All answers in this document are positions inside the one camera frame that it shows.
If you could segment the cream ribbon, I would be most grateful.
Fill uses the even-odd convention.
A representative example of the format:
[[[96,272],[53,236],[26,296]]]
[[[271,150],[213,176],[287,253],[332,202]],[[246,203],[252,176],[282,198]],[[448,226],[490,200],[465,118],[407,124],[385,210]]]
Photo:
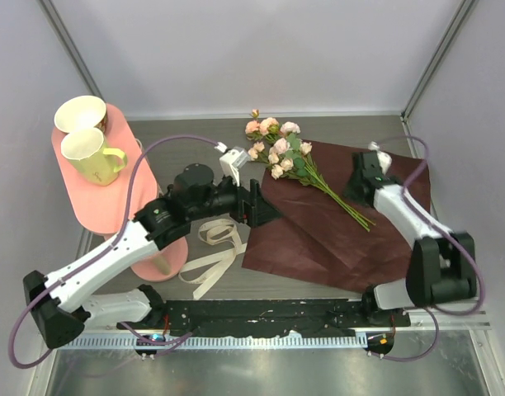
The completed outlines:
[[[229,243],[231,248],[208,256],[186,262],[178,272],[178,279],[188,285],[196,285],[192,292],[194,300],[201,299],[232,266],[236,258],[244,254],[247,243],[239,236],[238,227],[233,220],[216,219],[203,223],[198,228],[197,237],[208,246]],[[183,277],[187,272],[206,268],[198,277],[188,280]]]

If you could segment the pink flower bouquet red wrap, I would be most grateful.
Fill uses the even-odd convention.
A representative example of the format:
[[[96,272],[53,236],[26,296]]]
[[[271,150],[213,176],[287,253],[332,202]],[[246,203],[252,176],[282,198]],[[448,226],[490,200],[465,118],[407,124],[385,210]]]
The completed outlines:
[[[258,109],[252,110],[250,116],[244,132],[252,141],[248,150],[252,161],[263,164],[275,180],[288,178],[320,190],[364,230],[370,230],[374,222],[340,198],[325,181],[312,158],[313,145],[300,138],[300,127],[296,123],[287,121],[282,124],[274,117],[261,119]]]

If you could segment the dark red wrapping paper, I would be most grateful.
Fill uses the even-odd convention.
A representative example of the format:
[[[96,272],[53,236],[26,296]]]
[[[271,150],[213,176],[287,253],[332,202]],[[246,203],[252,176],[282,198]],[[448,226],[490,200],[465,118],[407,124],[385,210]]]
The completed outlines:
[[[244,268],[356,293],[405,277],[410,247],[382,214],[355,205],[374,221],[365,231],[312,186],[265,172],[261,190],[283,216],[251,229]]]

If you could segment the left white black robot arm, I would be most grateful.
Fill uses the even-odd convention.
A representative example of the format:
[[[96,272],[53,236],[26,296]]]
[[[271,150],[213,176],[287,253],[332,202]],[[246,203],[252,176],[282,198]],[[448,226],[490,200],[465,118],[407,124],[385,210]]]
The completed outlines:
[[[115,295],[97,290],[137,262],[191,232],[191,223],[230,215],[251,228],[279,219],[281,212],[266,200],[258,181],[250,187],[226,176],[214,183],[206,165],[191,164],[176,176],[167,193],[150,201],[127,222],[124,231],[58,271],[38,271],[23,279],[31,315],[50,349],[62,347],[87,328],[117,323],[154,329],[163,324],[165,303],[149,285]]]

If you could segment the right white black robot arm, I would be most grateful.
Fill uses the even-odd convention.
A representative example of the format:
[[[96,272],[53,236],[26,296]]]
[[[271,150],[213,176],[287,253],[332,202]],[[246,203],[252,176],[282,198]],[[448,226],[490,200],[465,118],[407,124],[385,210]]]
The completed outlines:
[[[477,275],[474,240],[439,223],[410,195],[408,188],[387,171],[391,157],[380,150],[352,154],[352,174],[343,195],[383,215],[411,247],[403,279],[366,289],[361,316],[381,325],[391,310],[426,308],[474,298]]]

